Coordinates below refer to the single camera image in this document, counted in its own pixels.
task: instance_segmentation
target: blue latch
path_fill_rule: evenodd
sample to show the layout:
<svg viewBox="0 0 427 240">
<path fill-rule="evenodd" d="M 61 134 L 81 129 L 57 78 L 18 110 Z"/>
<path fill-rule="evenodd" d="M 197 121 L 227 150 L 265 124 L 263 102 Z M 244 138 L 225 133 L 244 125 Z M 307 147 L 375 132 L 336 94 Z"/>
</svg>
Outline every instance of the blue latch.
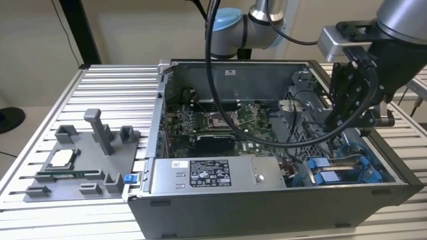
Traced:
<svg viewBox="0 0 427 240">
<path fill-rule="evenodd" d="M 139 182 L 139 176 L 133 174 L 128 174 L 123 179 L 124 184 L 136 184 Z"/>
</svg>

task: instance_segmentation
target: white wall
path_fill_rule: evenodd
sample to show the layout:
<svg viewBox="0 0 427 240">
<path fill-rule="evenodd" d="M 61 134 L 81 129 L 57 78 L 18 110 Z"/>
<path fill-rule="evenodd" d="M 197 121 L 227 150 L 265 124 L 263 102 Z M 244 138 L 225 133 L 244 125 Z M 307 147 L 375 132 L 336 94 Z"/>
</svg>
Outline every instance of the white wall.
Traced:
<svg viewBox="0 0 427 240">
<path fill-rule="evenodd" d="M 0 103 L 52 105 L 76 71 L 50 0 L 0 0 Z"/>
<path fill-rule="evenodd" d="M 220 7 L 247 13 L 253 0 L 224 0 Z M 201 0 L 204 9 L 208 1 Z M 104 63 L 156 64 L 160 59 L 204 57 L 204 20 L 184 0 L 83 0 Z M 252 58 L 271 59 L 273 49 Z"/>
<path fill-rule="evenodd" d="M 300 41 L 316 41 L 324 26 L 341 21 L 371 20 L 383 0 L 289 0 L 297 5 L 289 36 Z M 301 46 L 288 42 L 284 59 L 309 59 L 325 62 L 317 46 Z"/>
</svg>

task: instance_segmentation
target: black pole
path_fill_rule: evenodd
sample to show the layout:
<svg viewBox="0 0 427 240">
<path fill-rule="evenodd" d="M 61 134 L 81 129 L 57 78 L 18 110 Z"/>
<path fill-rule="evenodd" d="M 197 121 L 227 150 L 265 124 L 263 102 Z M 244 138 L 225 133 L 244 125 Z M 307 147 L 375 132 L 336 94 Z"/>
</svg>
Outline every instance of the black pole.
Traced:
<svg viewBox="0 0 427 240">
<path fill-rule="evenodd" d="M 85 65 L 103 64 L 81 0 L 58 0 Z"/>
</svg>

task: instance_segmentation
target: robotic arm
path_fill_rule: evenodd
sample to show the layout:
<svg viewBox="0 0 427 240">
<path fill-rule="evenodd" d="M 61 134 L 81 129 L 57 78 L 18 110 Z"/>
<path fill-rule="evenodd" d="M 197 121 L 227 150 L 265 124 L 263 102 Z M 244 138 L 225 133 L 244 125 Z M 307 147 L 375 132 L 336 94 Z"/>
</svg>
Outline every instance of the robotic arm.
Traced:
<svg viewBox="0 0 427 240">
<path fill-rule="evenodd" d="M 423 13 L 427 1 L 385 0 L 376 13 L 377 19 L 327 26 L 317 42 L 300 42 L 277 30 L 283 24 L 280 4 L 279 0 L 256 0 L 244 17 L 241 12 L 231 14 L 224 12 L 227 8 L 219 10 L 220 0 L 213 0 L 209 6 L 204 49 L 207 80 L 217 111 L 231 129 L 255 143 L 297 148 L 327 141 L 345 128 L 392 126 L 393 116 L 385 104 L 427 64 L 427 33 L 423 31 L 427 29 Z M 269 142 L 241 132 L 223 110 L 215 88 L 211 58 L 231 58 L 241 46 L 264 49 L 277 35 L 297 44 L 316 43 L 329 62 L 347 62 L 333 65 L 328 93 L 332 111 L 324 122 L 327 134 L 304 142 Z"/>
<path fill-rule="evenodd" d="M 344 50 L 360 48 L 375 64 L 379 89 L 369 104 L 375 108 L 365 111 L 355 127 L 395 124 L 385 104 L 427 64 L 425 10 L 424 0 L 384 0 L 376 19 L 343 21 L 321 30 L 317 47 L 328 62 L 347 62 Z M 333 64 L 329 93 L 333 111 L 325 120 L 331 128 L 348 117 L 368 88 L 355 62 Z"/>
</svg>

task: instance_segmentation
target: black cable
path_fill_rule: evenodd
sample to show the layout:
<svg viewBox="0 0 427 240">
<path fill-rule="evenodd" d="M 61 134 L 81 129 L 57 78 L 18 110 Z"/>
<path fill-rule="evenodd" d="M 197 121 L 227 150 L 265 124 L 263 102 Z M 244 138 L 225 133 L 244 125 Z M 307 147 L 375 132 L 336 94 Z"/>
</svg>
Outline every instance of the black cable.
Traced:
<svg viewBox="0 0 427 240">
<path fill-rule="evenodd" d="M 299 44 L 299 45 L 304 45 L 304 46 L 312 46 L 312 45 L 316 45 L 317 44 L 317 41 L 299 41 L 296 40 L 295 38 L 289 37 L 288 35 L 285 35 L 280 29 L 276 27 L 273 21 L 272 21 L 272 18 L 269 16 L 269 12 L 268 12 L 268 0 L 265 0 L 265 17 L 267 17 L 267 20 L 268 20 L 268 23 L 273 29 L 273 31 L 283 37 L 285 38 L 288 41 L 291 41 L 292 43 L 295 44 Z"/>
<path fill-rule="evenodd" d="M 296 129 L 297 115 L 299 115 L 297 111 L 296 111 L 296 106 L 295 106 L 295 102 L 293 101 L 292 101 L 292 104 L 293 104 L 292 125 L 291 125 L 291 129 L 288 131 L 288 136 L 287 136 L 285 143 L 288 143 L 291 141 L 291 138 L 293 136 L 295 129 Z M 297 162 L 299 164 L 303 164 L 303 161 L 289 153 L 289 149 L 288 148 L 284 149 L 284 153 L 293 160 L 293 162 Z"/>
<path fill-rule="evenodd" d="M 193 3 L 196 8 L 199 9 L 199 12 L 201 14 L 201 17 L 203 17 L 204 21 L 207 21 L 208 20 L 208 16 L 207 16 L 207 12 L 205 12 L 205 10 L 203 8 L 203 5 L 201 5 L 200 1 L 199 0 L 187 0 L 187 1 L 191 1 Z"/>
<path fill-rule="evenodd" d="M 208 0 L 207 9 L 205 9 L 205 14 L 208 14 L 208 12 L 209 12 L 211 4 L 212 4 L 212 0 Z"/>
<path fill-rule="evenodd" d="M 400 106 L 401 100 L 403 100 L 403 98 L 405 97 L 405 94 L 407 94 L 408 89 L 409 89 L 409 88 L 408 88 L 408 87 L 405 87 L 405 90 L 404 90 L 403 95 L 401 95 L 401 97 L 400 97 L 400 100 L 399 100 L 397 106 Z"/>
<path fill-rule="evenodd" d="M 413 114 L 415 114 L 415 111 L 416 111 L 417 108 L 419 108 L 417 106 L 415 106 L 415 107 L 412 108 L 411 114 L 408 115 L 409 117 L 413 117 Z"/>
<path fill-rule="evenodd" d="M 6 152 L 4 152 L 4 151 L 0 151 L 0 154 L 8 155 L 8 156 L 10 156 L 10 157 L 13 157 L 13 158 L 17 158 L 17 157 L 18 157 L 18 156 L 16 156 L 16 155 L 13 155 L 13 154 L 10 154 L 10 153 L 6 153 Z"/>
<path fill-rule="evenodd" d="M 70 41 L 70 39 L 69 39 L 69 35 L 68 35 L 66 30 L 65 30 L 62 21 L 61 21 L 61 17 L 60 17 L 60 14 L 58 14 L 58 10 L 56 9 L 56 5 L 54 5 L 53 0 L 50 0 L 50 2 L 52 2 L 52 5 L 53 5 L 53 9 L 54 9 L 54 12 L 56 12 L 56 16 L 57 16 L 57 20 L 58 20 L 61 29 L 64 30 L 64 33 L 65 33 L 65 35 L 66 35 L 68 46 L 69 46 L 69 49 L 70 49 L 70 52 L 72 52 L 72 55 L 73 55 L 73 59 L 74 59 L 74 61 L 76 61 L 76 63 L 77 63 L 77 67 L 80 67 L 80 63 L 78 63 L 78 60 L 77 60 L 77 57 L 76 57 L 76 53 L 74 53 L 74 50 L 73 50 L 73 47 L 72 47 L 72 41 Z"/>
<path fill-rule="evenodd" d="M 371 101 L 373 100 L 375 94 L 377 92 L 379 80 L 377 80 L 377 74 L 375 71 L 375 67 L 372 66 L 372 63 L 365 64 L 365 62 L 361 62 L 360 66 L 359 66 L 359 70 L 364 71 L 363 72 L 364 78 L 369 81 L 369 88 L 368 88 L 365 98 L 361 101 L 360 106 L 353 111 L 349 118 L 331 132 L 319 136 L 317 138 L 308 139 L 301 142 L 289 142 L 289 143 L 267 141 L 264 139 L 260 139 L 257 137 L 248 135 L 235 125 L 229 116 L 224 112 L 221 100 L 219 97 L 219 93 L 216 91 L 215 81 L 213 81 L 211 45 L 212 45 L 212 32 L 213 32 L 215 16 L 216 16 L 216 12 L 219 10 L 220 2 L 221 2 L 220 0 L 213 0 L 212 7 L 209 9 L 209 14 L 208 14 L 209 17 L 207 19 L 207 31 L 205 31 L 204 61 L 205 61 L 205 76 L 207 76 L 208 87 L 209 87 L 212 98 L 213 98 L 213 103 L 215 103 L 217 112 L 220 113 L 220 116 L 224 119 L 225 123 L 228 124 L 229 128 L 243 139 L 247 139 L 257 144 L 263 144 L 263 145 L 276 147 L 276 148 L 291 148 L 292 149 L 292 148 L 307 147 L 307 146 L 321 143 L 321 142 L 327 141 L 328 139 L 336 137 L 351 126 L 353 121 L 359 119 L 359 116 L 364 113 L 364 111 L 369 107 Z M 352 52 L 352 51 L 356 52 L 357 49 L 349 48 L 347 52 Z"/>
</svg>

